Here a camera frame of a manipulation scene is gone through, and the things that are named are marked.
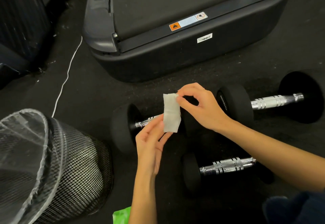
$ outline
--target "white cloth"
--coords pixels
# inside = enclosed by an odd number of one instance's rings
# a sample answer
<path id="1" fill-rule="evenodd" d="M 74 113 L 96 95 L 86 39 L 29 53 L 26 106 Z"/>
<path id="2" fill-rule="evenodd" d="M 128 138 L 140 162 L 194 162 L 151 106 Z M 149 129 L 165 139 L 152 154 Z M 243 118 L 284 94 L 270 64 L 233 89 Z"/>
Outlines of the white cloth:
<path id="1" fill-rule="evenodd" d="M 164 132 L 177 132 L 181 123 L 181 110 L 176 93 L 164 94 Z"/>

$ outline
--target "white cable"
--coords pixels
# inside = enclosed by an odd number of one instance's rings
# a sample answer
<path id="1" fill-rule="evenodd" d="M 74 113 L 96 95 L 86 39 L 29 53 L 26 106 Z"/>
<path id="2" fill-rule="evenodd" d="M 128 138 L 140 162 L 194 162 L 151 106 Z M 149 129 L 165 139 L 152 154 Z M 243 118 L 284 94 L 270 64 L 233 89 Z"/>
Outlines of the white cable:
<path id="1" fill-rule="evenodd" d="M 72 63 L 73 58 L 74 58 L 74 56 L 76 55 L 76 53 L 77 53 L 77 51 L 78 51 L 78 49 L 79 49 L 79 47 L 80 47 L 80 45 L 81 45 L 81 43 L 82 43 L 82 37 L 81 37 L 81 41 L 80 41 L 80 43 L 79 43 L 79 45 L 78 45 L 76 51 L 74 52 L 74 54 L 73 54 L 73 56 L 72 56 L 72 58 L 71 58 L 70 65 L 69 65 L 69 68 L 68 68 L 68 71 L 67 71 L 67 79 L 66 79 L 65 82 L 63 83 L 63 85 L 62 85 L 62 87 L 61 87 L 60 94 L 59 94 L 59 96 L 58 96 L 58 98 L 57 98 L 57 100 L 56 100 L 56 102 L 55 102 L 55 106 L 54 106 L 54 110 L 53 110 L 52 118 L 54 117 L 55 111 L 57 110 L 57 105 L 58 105 L 58 101 L 59 101 L 59 99 L 60 99 L 60 97 L 61 97 L 61 94 L 62 94 L 62 91 L 63 91 L 63 86 L 64 86 L 65 83 L 68 81 L 68 78 L 69 78 L 69 72 L 70 72 L 70 68 L 71 68 L 71 63 Z"/>

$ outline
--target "treadmill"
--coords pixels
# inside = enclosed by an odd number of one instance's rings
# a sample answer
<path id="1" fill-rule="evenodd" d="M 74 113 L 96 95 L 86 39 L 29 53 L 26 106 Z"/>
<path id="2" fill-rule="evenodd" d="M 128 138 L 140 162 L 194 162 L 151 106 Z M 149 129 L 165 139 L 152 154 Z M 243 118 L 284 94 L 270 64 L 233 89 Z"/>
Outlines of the treadmill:
<path id="1" fill-rule="evenodd" d="M 88 0 L 83 37 L 115 79 L 142 82 L 261 40 L 288 0 Z"/>

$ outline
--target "navy blue fabric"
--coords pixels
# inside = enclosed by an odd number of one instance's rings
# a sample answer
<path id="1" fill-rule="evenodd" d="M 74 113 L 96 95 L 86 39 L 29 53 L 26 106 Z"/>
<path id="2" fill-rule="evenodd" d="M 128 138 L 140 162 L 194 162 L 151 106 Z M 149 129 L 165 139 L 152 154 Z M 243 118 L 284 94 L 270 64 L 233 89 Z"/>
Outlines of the navy blue fabric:
<path id="1" fill-rule="evenodd" d="M 272 197 L 263 204 L 269 224 L 325 223 L 325 193 L 302 192 L 292 199 Z"/>

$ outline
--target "black wire mesh basket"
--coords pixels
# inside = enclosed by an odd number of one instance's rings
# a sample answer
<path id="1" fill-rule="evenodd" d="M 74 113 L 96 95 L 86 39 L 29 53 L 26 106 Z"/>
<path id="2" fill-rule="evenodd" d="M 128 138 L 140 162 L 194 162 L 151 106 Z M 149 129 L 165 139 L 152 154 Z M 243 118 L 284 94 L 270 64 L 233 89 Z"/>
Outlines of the black wire mesh basket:
<path id="1" fill-rule="evenodd" d="M 97 212 L 113 186 L 106 144 L 33 109 L 0 121 L 0 223 Z"/>

